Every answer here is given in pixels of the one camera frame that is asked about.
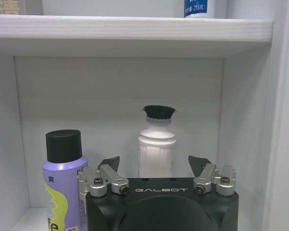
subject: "yellow-green graphic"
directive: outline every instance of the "yellow-green graphic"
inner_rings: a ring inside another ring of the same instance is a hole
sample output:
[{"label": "yellow-green graphic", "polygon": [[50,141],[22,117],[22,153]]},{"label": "yellow-green graphic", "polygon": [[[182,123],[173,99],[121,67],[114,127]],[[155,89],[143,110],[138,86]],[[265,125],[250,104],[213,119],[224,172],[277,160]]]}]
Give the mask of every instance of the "yellow-green graphic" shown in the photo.
[{"label": "yellow-green graphic", "polygon": [[62,193],[52,189],[46,183],[44,185],[53,203],[52,217],[51,219],[48,218],[48,230],[65,231],[65,218],[68,209],[67,199]]}]

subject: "black brush cap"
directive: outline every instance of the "black brush cap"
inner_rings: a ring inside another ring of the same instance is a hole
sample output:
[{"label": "black brush cap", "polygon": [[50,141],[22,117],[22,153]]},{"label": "black brush cap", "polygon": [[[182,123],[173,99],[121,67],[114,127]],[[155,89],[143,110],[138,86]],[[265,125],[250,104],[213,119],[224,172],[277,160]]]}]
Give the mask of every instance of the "black brush cap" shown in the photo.
[{"label": "black brush cap", "polygon": [[59,130],[46,134],[47,160],[67,163],[82,157],[81,134],[78,130]]},{"label": "black brush cap", "polygon": [[150,105],[144,107],[144,111],[149,118],[152,119],[171,119],[176,110],[172,107]]}]

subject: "silver metal bracket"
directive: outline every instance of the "silver metal bracket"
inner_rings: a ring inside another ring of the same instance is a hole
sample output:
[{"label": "silver metal bracket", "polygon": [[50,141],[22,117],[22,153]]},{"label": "silver metal bracket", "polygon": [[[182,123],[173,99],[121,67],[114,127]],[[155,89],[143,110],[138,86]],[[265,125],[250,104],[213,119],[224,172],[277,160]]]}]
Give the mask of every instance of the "silver metal bracket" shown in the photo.
[{"label": "silver metal bracket", "polygon": [[216,192],[222,196],[232,196],[236,189],[236,170],[226,165],[221,176],[216,178]]},{"label": "silver metal bracket", "polygon": [[206,164],[199,177],[194,178],[194,190],[198,195],[209,193],[212,184],[216,184],[216,192],[222,196],[231,196],[236,187],[236,171],[232,166],[226,165],[222,175],[216,165]]},{"label": "silver metal bracket", "polygon": [[126,195],[129,192],[129,180],[119,176],[109,165],[101,165],[99,172],[102,177],[111,184],[111,191],[120,195]]},{"label": "silver metal bracket", "polygon": [[129,191],[129,180],[121,177],[109,165],[101,165],[97,170],[84,167],[78,174],[79,192],[90,192],[93,197],[102,197],[107,194],[107,186],[111,184],[111,191],[126,195]]},{"label": "silver metal bracket", "polygon": [[216,166],[207,164],[199,177],[194,178],[194,190],[197,194],[202,195],[209,193],[212,189],[212,178],[215,175]]}]

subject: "purple spray can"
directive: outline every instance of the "purple spray can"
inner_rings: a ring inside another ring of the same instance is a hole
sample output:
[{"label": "purple spray can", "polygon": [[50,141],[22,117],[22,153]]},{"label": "purple spray can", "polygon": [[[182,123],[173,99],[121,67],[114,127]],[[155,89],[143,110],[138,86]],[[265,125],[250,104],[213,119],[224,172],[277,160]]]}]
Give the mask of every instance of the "purple spray can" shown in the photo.
[{"label": "purple spray can", "polygon": [[87,231],[77,174],[88,165],[82,156],[78,130],[46,134],[47,161],[43,164],[49,231]]}]

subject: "shelf board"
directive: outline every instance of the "shelf board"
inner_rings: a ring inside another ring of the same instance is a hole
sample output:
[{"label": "shelf board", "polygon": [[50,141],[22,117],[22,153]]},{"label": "shelf board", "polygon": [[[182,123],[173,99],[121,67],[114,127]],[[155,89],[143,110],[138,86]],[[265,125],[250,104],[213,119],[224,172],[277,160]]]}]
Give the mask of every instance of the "shelf board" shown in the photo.
[{"label": "shelf board", "polygon": [[271,43],[272,31],[264,20],[0,15],[0,52],[219,58]]},{"label": "shelf board", "polygon": [[45,208],[30,208],[11,231],[46,231],[47,215]]}]

